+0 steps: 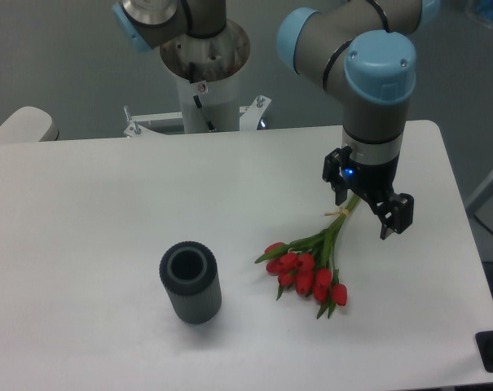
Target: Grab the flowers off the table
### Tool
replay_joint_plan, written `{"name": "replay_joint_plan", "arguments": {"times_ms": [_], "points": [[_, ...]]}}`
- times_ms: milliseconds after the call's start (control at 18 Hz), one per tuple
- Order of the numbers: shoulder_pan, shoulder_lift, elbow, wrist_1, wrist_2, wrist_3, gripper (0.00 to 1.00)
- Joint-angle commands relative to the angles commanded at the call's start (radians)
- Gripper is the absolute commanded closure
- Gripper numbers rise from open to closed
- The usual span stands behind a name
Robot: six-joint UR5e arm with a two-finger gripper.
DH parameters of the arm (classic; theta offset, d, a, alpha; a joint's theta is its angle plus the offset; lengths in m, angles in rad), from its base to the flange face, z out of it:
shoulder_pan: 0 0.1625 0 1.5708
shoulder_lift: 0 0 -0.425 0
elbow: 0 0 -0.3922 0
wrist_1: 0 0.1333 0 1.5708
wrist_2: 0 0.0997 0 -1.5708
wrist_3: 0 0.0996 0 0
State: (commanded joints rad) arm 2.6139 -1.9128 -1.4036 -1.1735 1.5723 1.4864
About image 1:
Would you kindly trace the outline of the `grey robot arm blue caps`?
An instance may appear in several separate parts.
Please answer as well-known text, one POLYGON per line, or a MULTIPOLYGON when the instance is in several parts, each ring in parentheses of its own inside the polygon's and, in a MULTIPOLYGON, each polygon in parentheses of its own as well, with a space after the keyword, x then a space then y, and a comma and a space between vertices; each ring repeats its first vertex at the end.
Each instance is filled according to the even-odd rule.
MULTIPOLYGON (((341 146, 324 159, 323 179, 341 204, 349 192, 381 221, 381 237, 403 233, 414 200, 393 188, 416 49, 409 39, 440 9, 438 1, 348 1, 329 13, 301 7, 276 35, 293 72, 343 106, 341 146)), ((113 14, 135 50, 158 50, 177 77, 189 134, 240 128, 236 76, 249 60, 246 32, 224 1, 118 1, 113 14)))

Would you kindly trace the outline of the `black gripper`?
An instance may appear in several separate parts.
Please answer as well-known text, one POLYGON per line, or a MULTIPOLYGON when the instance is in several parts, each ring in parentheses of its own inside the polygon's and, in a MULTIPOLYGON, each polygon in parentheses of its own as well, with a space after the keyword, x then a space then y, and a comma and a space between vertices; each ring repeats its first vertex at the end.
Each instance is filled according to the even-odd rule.
POLYGON ((364 200, 381 222, 380 239, 401 235, 413 222, 414 197, 394 193, 398 158, 365 165, 349 159, 351 147, 338 147, 324 157, 322 179, 335 193, 335 205, 343 204, 348 189, 364 200))

